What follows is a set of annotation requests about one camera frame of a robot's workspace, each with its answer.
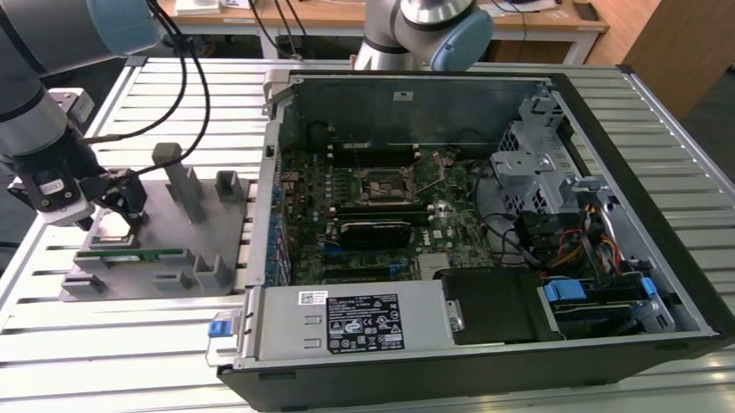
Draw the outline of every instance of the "blue latch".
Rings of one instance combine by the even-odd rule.
[[[232,320],[209,321],[209,338],[232,336]]]
[[[578,280],[554,280],[543,287],[543,292],[550,302],[587,299],[587,293]]]
[[[654,297],[658,293],[656,284],[654,284],[654,280],[651,280],[648,277],[643,277],[640,279],[640,285],[643,286],[643,290],[646,290],[646,294],[648,295],[648,298]]]
[[[556,290],[552,285],[543,286],[543,292],[547,294],[547,300],[550,303],[559,301],[559,294],[556,294]]]

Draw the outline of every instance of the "power supply label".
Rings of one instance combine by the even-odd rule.
[[[327,348],[332,354],[404,349],[399,295],[329,297]]]

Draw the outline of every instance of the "gray parts holder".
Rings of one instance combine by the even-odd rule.
[[[177,144],[159,144],[153,161],[177,154]],[[63,301],[232,292],[249,182],[233,171],[200,181],[180,163],[165,171],[169,182],[143,182],[148,201],[139,226],[131,228],[109,210],[99,212],[61,284]]]

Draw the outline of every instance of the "robotic arm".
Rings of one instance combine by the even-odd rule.
[[[466,71],[491,42],[492,19],[475,0],[369,0],[355,69]]]
[[[39,79],[157,40],[145,0],[0,0],[0,158],[49,224],[92,214],[79,182],[107,171]]]
[[[356,68],[415,70],[423,61],[435,71],[463,71],[480,58],[491,31],[475,0],[369,0]],[[39,79],[127,57],[157,39],[145,0],[0,0],[0,162],[52,225],[85,219],[101,199],[136,218],[145,195],[140,181],[109,192],[113,174],[80,144]]]

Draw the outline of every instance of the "green circuit board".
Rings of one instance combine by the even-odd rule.
[[[452,151],[420,152],[412,167],[403,169],[335,168],[324,154],[297,151],[284,159],[292,285],[328,283],[325,270],[344,268],[391,268],[392,280],[420,280],[422,254],[447,254],[452,268],[494,265],[490,242],[470,197],[476,161],[455,160],[458,153]],[[391,181],[399,178],[389,174],[397,176],[399,172],[408,188],[403,193],[391,186]],[[387,186],[383,183],[367,186],[365,180],[373,178],[388,182]],[[385,203],[420,203],[432,209],[428,225],[411,228],[405,248],[344,251],[335,241],[339,223],[329,218],[329,208],[363,206],[375,198]]]

